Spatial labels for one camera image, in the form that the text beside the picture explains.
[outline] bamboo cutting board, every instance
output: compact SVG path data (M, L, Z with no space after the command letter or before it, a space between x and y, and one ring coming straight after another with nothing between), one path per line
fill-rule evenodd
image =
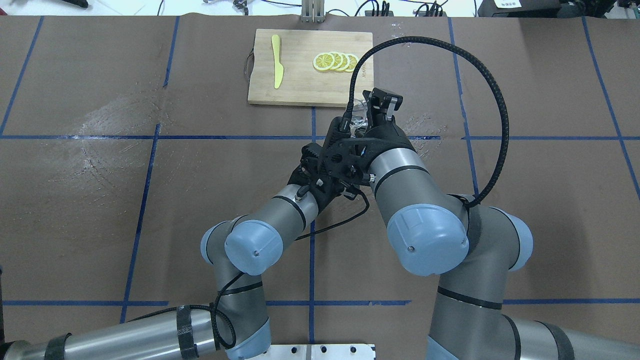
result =
M280 36L280 63L284 76L274 88L271 36ZM344 107L349 97L350 72L321 72L313 60L319 53L339 51L362 57L373 47L371 33L258 29L253 52L255 63L249 83L249 103L267 105ZM373 89L373 58L358 73L356 97Z

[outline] yellow plastic knife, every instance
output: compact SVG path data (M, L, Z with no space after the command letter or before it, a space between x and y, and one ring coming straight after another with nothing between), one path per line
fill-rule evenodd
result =
M282 84L282 77L284 76L284 66L280 63L280 36L271 36L271 45L273 46L273 63L274 63L274 82L273 87L279 88Z

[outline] silver arm segment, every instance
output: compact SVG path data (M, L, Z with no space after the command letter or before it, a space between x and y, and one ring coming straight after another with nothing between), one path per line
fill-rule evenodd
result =
M287 185L256 213L222 222L207 231L202 239L202 255L216 269L218 291L240 272L230 258L249 267L244 271L249 274L240 277L221 296L218 306L228 316L237 336L236 345L226 349L229 359L249 359L265 352L271 345L262 277L250 273L256 266L268 267L275 263L307 224L315 220L316 201L310 193L297 199L299 188L298 185ZM256 227L260 226L268 226L275 233L256 232ZM269 248L278 241L280 244L276 248L279 251L270 252ZM220 317L216 318L216 325L222 339L231 342L229 326ZM224 350L214 338L210 312L192 309L191 328L198 355ZM65 360L180 360L184 357L178 333L177 313L171 312L88 334L71 335L62 342L62 351ZM45 360L48 344L30 345L17 341L11 344L3 360Z
M524 266L533 248L520 219L482 205L467 209L464 197L438 189L409 149L381 154L369 172L376 174L372 189L403 266L417 275L441 274L427 360L640 359L639 345L502 314L507 272ZM444 223L447 229L437 229Z

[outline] wire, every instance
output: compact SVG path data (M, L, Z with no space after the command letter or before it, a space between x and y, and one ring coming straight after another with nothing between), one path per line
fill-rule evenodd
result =
M391 7L391 3L386 1L382 2L382 14L380 16L389 16L389 8Z
M295 6L297 8L301 8L302 5L298 5L298 4L287 4L287 3L279 3L278 1L271 1L271 0L262 0L265 3L270 3L270 4L278 4L278 5L286 5L286 6Z
M395 38L392 40L385 41L381 44L374 46L373 48L371 48L371 50L367 51L364 55L362 55L362 57L360 58L360 61L358 61L358 63L356 64L356 67L353 69L353 73L351 74L351 82L349 84L349 100L347 101L347 106L342 116L342 123L340 123L340 130L348 131L349 129L349 120L351 119L351 115L353 112L353 98L355 95L356 79L358 78L358 72L360 71L360 68L365 63L365 61L367 61L368 58L370 58L373 54L377 53L382 49L385 49L387 47L397 45L397 44L404 44L407 42L433 45L433 46L448 50L454 54L460 55L462 58L469 61L471 65L475 66L476 69L478 69L480 74L484 77L484 80L486 80L487 84L489 85L489 88L493 93L493 97L495 98L495 103L498 106L498 111L500 113L500 121L502 123L502 140L500 142L500 151L498 153L498 160L496 161L495 168L493 170L493 173L491 174L491 178L489 178L487 185L484 187L484 189L478 194L478 196L473 201L464 202L464 205L466 208L473 208L474 206L480 204L480 202L487 195L489 195L489 193L495 186L495 183L498 181L498 178L500 177L500 173L502 172L502 167L504 166L504 161L507 158L507 150L509 148L509 114L507 112L507 106L504 103L502 91L500 90L500 87L496 83L495 78L493 77L489 69L487 69L486 66L470 52L460 47L457 47L453 44L450 44L448 42L444 42L434 38L427 38L427 37L400 37L400 38Z
M306 234L306 235L299 236L299 237L297 237L297 238L296 238L296 240L295 240L295 241L302 240L302 239L304 239L304 238L308 238L308 237L309 237L309 236L311 236L311 235L317 235L317 234L321 234L321 233L323 233L323 232L325 232L325 231L329 231L329 230L331 230L331 229L335 229L335 228L336 228L336 227L338 227L338 226L344 225L344 224L346 224L346 223L348 223L348 222L350 222L350 221L353 221L353 220L357 219L358 217L360 217L360 216L364 215L364 213L366 213L366 212L367 212L367 210L369 210L369 205L370 205L370 204L369 204L369 199L367 199L366 194L365 194L364 192L362 192L362 190L360 190L360 189L356 189L355 193L356 193L356 194L358 194L358 195L360 195L360 196L362 197L362 200L364 200L364 204L365 204L365 206L364 206L364 209L363 209L361 212L359 212L359 213L357 213L357 214L353 215L352 217L348 218L347 220L343 220L343 221L338 222L338 223L336 223L336 224L333 224L333 225L327 226L327 227L325 227L324 229L320 229L320 230L314 231L313 233L308 233L308 234Z
M326 13L330 13L330 12L341 12L341 13L343 13L344 15L349 16L349 14L348 14L348 13L346 13L346 12L344 12L344 11L340 10L340 9L331 9L331 10L327 11Z
M216 297L216 301L213 302L214 314L222 313L222 311L218 310L218 304L220 304L220 298L225 294L225 291L229 289L229 286L233 285L236 281L238 281L238 279L240 279L242 275L244 275L244 272L239 272L236 275L236 277L231 279L231 281L229 281L226 285L222 287L222 289L220 289L220 291L218 292L218 296ZM231 322L227 324L229 326L229 330L231 330L231 344L227 343L222 338L222 336L220 336L220 332L218 331L218 322L216 321L215 318L211 319L211 324L213 325L213 336L214 338L218 339L218 342L220 343L220 345L222 345L225 348L232 348L236 345L236 330L234 329L234 326L231 324Z
M358 16L360 10L365 6L366 3L371 3L373 5L371 16L377 16L376 14L380 12L380 3L378 2L378 0L366 0L364 3L362 3L362 5L360 5L358 10L356 10L356 14L354 16Z
M189 305L191 309L208 311L212 315L211 326L213 328L214 341L217 341L218 343L220 343L220 345L222 345L224 348L227 348L227 349L233 348L236 345L236 342L237 342L236 329L231 323L231 320L229 319L229 317L222 311L218 310L218 304L220 303L220 298L224 296L226 290L229 289L229 286L233 285L236 281L238 281L238 279L240 279L242 275L244 275L244 272L240 272L239 274L237 274L233 279L231 279L231 281L229 281L228 283L226 283L226 285L222 287L222 289L218 292L218 296L216 297L216 300L213 302L213 306L211 306L211 304L210 306ZM134 321L138 321L146 318L151 318L153 316L171 313L172 311L176 311L176 310L178 310L177 307L169 307L167 309L154 311L153 313L149 313L149 314L137 317L135 319L129 320L128 322L134 322ZM231 332L231 343L227 343L220 335L220 332L218 331L218 322L216 321L215 316L220 316L220 318L222 318L222 320L228 326L229 332Z
M418 7L418 10L415 11L415 17L420 16L420 10L422 9L423 6L427 6L427 10L424 14L424 16L442 16L443 14L443 10L442 10L442 5L438 4L437 2L435 3L421 3L422 5L420 5Z
M163 4L164 4L164 0L160 1L160 5L158 5L158 14L156 16L160 16L160 8L162 8Z

